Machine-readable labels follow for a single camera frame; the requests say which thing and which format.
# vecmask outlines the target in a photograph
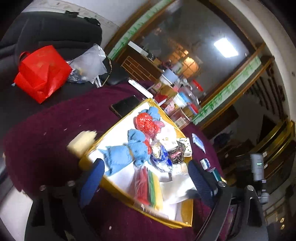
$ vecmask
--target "smartphone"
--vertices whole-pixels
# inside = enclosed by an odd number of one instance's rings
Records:
[[[137,97],[130,96],[126,99],[119,101],[116,104],[110,106],[110,110],[115,113],[119,118],[125,117],[129,112],[131,112],[140,101]]]

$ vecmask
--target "plastic wrap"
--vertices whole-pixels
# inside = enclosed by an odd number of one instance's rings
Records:
[[[144,142],[144,144],[147,146],[148,154],[150,155],[150,154],[152,153],[152,149],[151,149],[151,147],[150,147],[149,140],[146,139],[146,140],[144,140],[143,142]]]
[[[105,58],[106,54],[103,49],[94,44],[93,47],[70,62],[73,71],[69,75],[68,81],[75,83],[89,81],[93,84],[98,75],[107,73],[103,64]]]
[[[145,112],[138,114],[136,117],[136,128],[150,138],[155,138],[156,134],[160,133],[161,128],[164,126],[162,121],[153,121],[152,117]]]
[[[151,148],[151,157],[156,168],[161,172],[172,172],[173,165],[169,159],[169,154],[159,140],[152,141]]]
[[[185,145],[179,141],[177,143],[177,148],[168,152],[173,164],[184,162]]]
[[[139,168],[135,172],[135,199],[145,205],[148,201],[148,171],[147,167]]]

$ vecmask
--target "tissue box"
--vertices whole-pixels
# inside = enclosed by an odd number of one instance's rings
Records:
[[[184,157],[192,156],[192,149],[191,149],[189,138],[177,138],[177,141],[185,145],[186,149],[185,149]]]
[[[159,139],[159,141],[167,151],[174,150],[178,146],[178,143],[176,140],[171,140],[169,138],[162,138],[162,139]]]

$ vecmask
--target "wall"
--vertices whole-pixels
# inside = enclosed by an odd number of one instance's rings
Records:
[[[148,0],[70,0],[67,2],[85,7],[120,27],[147,1]]]
[[[24,12],[79,12],[80,17],[96,18],[101,23],[104,48],[119,27],[148,0],[34,0]]]
[[[228,0],[254,26],[266,43],[282,78],[287,96],[285,112],[296,120],[296,48],[277,18],[258,0]]]

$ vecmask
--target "metal screw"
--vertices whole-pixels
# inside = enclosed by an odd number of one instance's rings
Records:
[[[218,185],[222,188],[226,187],[226,183],[225,182],[222,182],[222,181],[219,181],[218,182]]]
[[[40,191],[44,191],[46,189],[46,186],[45,185],[41,185],[40,187],[39,187],[39,190]]]
[[[248,185],[247,188],[249,191],[254,191],[254,187],[252,185]]]
[[[69,182],[67,182],[67,184],[69,187],[72,187],[75,185],[75,181],[69,181]]]

